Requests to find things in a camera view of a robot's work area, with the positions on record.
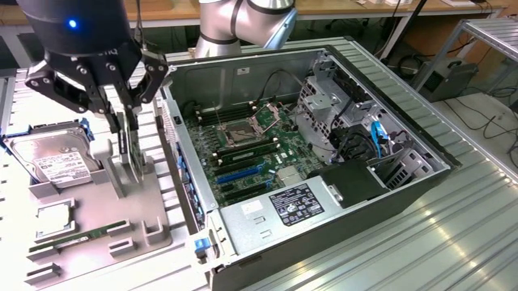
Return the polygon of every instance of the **white label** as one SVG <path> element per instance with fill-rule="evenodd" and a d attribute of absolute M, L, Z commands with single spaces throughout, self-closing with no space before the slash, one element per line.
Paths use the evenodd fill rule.
<path fill-rule="evenodd" d="M 83 236 L 80 238 L 72 239 L 71 241 L 67 241 L 63 244 L 56 245 L 56 249 L 62 249 L 64 247 L 72 246 L 74 244 L 79 244 L 87 240 L 88 240 L 88 236 Z"/>
<path fill-rule="evenodd" d="M 238 69 L 238 76 L 245 75 L 250 73 L 250 68 L 241 68 Z"/>
<path fill-rule="evenodd" d="M 250 202 L 250 203 L 247 203 L 247 204 L 243 204 L 243 205 L 242 205 L 242 209 L 243 209 L 245 215 L 249 215 L 249 214 L 251 214 L 253 212 L 262 210 L 261 201 L 259 201 L 259 200 L 255 200 L 255 201 L 253 201 L 253 202 Z"/>
<path fill-rule="evenodd" d="M 34 162 L 55 184 L 90 177 L 88 167 L 79 152 L 48 156 L 35 159 Z"/>
<path fill-rule="evenodd" d="M 241 156 L 235 156 L 235 157 L 233 158 L 233 161 L 235 161 L 237 159 L 246 158 L 246 157 L 249 157 L 249 156 L 254 156 L 254 152 L 246 153 L 245 155 L 241 155 Z"/>

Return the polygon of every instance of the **green circuit board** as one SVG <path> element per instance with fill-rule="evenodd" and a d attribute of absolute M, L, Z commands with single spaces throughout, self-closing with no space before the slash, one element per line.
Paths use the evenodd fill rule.
<path fill-rule="evenodd" d="M 221 124 L 209 126 L 201 126 L 195 119 L 186 120 L 186 126 L 189 128 L 193 144 L 201 158 L 205 174 L 221 206 L 231 205 L 257 195 L 285 187 L 285 182 L 277 175 L 277 172 L 281 169 L 294 166 L 301 174 L 301 177 L 306 179 L 307 174 L 323 166 L 314 151 L 309 148 L 307 142 L 301 133 L 297 129 L 294 130 L 295 124 L 283 110 L 279 110 L 279 118 L 281 119 L 277 124 L 263 134 L 251 132 L 250 127 L 247 126 L 250 118 L 222 122 Z M 258 112 L 257 121 L 263 129 L 266 129 L 275 120 L 275 116 L 270 110 L 263 109 Z M 227 131 L 231 129 L 231 133 L 227 131 L 222 132 L 222 128 L 227 129 Z M 259 173 L 241 179 L 235 179 L 231 182 L 218 184 L 218 178 L 239 173 L 243 169 L 229 172 L 223 175 L 217 175 L 215 173 L 222 166 L 213 153 L 221 149 L 231 149 L 233 146 L 238 146 L 238 141 L 241 142 L 239 145 L 242 145 L 258 142 L 259 140 L 267 141 L 273 138 L 278 139 L 277 144 L 279 145 L 275 144 L 274 147 L 267 145 L 266 147 L 269 148 L 263 146 L 265 150 L 261 151 L 257 156 L 253 156 L 253 154 L 249 153 L 250 156 L 245 158 L 247 163 L 251 164 L 251 162 L 254 162 L 254 166 L 245 168 L 245 170 L 261 165 Z M 243 195 L 241 192 L 238 193 L 239 190 L 250 189 L 254 186 L 263 189 L 255 192 L 245 193 Z"/>

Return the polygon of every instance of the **metal shelf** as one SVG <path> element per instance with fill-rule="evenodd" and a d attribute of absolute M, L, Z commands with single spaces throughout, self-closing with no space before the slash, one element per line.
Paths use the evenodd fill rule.
<path fill-rule="evenodd" d="M 445 46 L 441 48 L 441 52 L 436 55 L 432 64 L 425 69 L 426 72 L 420 74 L 413 81 L 413 87 L 417 91 L 420 91 L 424 87 L 437 64 L 445 58 L 449 49 L 460 39 L 460 35 L 464 32 L 472 34 L 473 37 L 484 41 L 508 58 L 518 62 L 518 19 L 497 18 L 462 20 L 453 30 Z"/>

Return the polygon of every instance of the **blue cable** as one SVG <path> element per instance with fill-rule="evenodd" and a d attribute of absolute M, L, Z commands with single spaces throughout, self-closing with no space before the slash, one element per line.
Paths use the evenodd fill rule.
<path fill-rule="evenodd" d="M 382 123 L 379 121 L 374 121 L 371 123 L 371 138 L 374 140 L 375 149 L 378 151 L 378 158 L 382 158 L 382 147 L 379 146 L 378 138 L 382 137 L 389 139 L 388 134 L 385 133 Z"/>

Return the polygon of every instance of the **blue led light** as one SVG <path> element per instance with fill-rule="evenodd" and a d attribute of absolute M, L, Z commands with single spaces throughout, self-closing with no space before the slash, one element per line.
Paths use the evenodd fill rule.
<path fill-rule="evenodd" d="M 78 27 L 78 22 L 75 22 L 75 20 L 68 20 L 68 26 L 71 28 L 76 28 Z"/>

